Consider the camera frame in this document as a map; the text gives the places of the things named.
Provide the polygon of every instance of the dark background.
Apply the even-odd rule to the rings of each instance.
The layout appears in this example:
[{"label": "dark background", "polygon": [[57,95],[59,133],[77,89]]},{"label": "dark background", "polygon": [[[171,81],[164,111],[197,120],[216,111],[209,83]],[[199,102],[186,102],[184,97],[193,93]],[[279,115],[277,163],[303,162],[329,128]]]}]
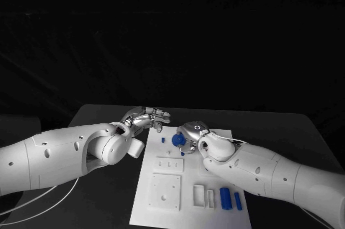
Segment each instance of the dark background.
[{"label": "dark background", "polygon": [[343,166],[343,6],[0,0],[0,113],[43,131],[83,104],[301,113]]}]

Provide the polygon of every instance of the blue block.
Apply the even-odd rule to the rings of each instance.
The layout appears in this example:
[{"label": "blue block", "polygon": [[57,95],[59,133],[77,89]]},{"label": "blue block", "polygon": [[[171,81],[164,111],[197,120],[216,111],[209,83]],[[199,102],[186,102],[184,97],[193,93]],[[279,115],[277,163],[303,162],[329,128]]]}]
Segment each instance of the blue block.
[{"label": "blue block", "polygon": [[220,188],[219,191],[220,191],[220,208],[223,210],[230,210],[232,203],[230,203],[229,189]]},{"label": "blue block", "polygon": [[236,209],[242,210],[242,205],[240,205],[240,200],[239,200],[239,194],[235,193],[235,204],[236,204]]}]

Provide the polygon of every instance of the blue object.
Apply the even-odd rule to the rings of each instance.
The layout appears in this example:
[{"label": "blue object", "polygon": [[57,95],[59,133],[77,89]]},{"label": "blue object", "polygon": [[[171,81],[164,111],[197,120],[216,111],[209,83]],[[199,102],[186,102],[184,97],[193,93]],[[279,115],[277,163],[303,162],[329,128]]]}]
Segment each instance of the blue object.
[{"label": "blue object", "polygon": [[171,144],[177,147],[178,145],[184,145],[184,136],[183,134],[180,133],[178,135],[174,134],[173,137],[171,137]]},{"label": "blue object", "polygon": [[223,210],[232,209],[230,197],[229,197],[229,189],[220,188],[220,208]]},{"label": "blue object", "polygon": [[236,204],[236,209],[242,210],[242,205],[240,205],[240,200],[239,200],[239,194],[235,193],[235,204]]}]

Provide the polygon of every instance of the white plate with holes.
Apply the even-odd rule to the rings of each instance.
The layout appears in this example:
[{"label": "white plate with holes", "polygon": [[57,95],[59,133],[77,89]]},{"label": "white plate with holes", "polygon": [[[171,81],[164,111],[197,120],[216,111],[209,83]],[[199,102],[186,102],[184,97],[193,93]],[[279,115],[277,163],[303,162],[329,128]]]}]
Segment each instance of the white plate with holes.
[{"label": "white plate with holes", "polygon": [[147,204],[150,208],[178,211],[180,176],[152,174]]}]

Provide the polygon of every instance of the robotic hand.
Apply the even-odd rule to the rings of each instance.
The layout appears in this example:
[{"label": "robotic hand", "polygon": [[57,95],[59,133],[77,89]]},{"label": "robotic hand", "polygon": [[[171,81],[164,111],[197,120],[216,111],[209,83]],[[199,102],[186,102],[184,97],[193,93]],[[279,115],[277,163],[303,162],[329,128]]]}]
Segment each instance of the robotic hand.
[{"label": "robotic hand", "polygon": [[167,112],[137,107],[119,122],[50,130],[0,148],[0,196],[60,185],[125,153],[137,158],[144,144],[134,137],[144,128],[160,132],[168,122]]},{"label": "robotic hand", "polygon": [[294,163],[271,150],[220,137],[200,121],[177,127],[171,143],[184,154],[199,150],[207,171],[248,193],[295,204],[333,228],[345,229],[345,175]]}]

